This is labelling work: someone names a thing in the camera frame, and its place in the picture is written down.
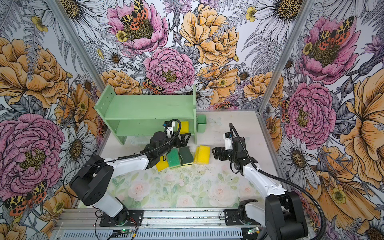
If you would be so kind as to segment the small yellow sponge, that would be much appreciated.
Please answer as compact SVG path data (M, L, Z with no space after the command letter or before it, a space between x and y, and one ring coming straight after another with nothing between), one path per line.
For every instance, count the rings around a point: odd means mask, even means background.
M165 156L160 157L160 161L156 164L158 172L161 172L169 167L169 163Z

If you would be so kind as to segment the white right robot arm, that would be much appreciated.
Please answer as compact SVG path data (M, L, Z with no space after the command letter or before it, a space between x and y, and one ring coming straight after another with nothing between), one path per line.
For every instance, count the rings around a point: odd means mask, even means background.
M212 149L216 160L230 166L257 189L263 201L242 200L237 210L225 210L226 225L256 225L265 228L272 240L296 240L309 234L300 197L261 173L248 155L244 138L225 133L224 147Z

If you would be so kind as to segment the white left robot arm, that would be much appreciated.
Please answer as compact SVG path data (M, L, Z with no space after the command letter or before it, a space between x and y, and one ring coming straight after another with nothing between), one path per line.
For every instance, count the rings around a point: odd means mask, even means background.
M171 150L186 147L190 137L190 133L171 136L165 132L156 132L150 143L138 154L117 159L94 155L73 176L70 188L84 205L101 210L121 225L129 214L127 207L110 193L112 180L131 172L153 168L162 157L168 157Z

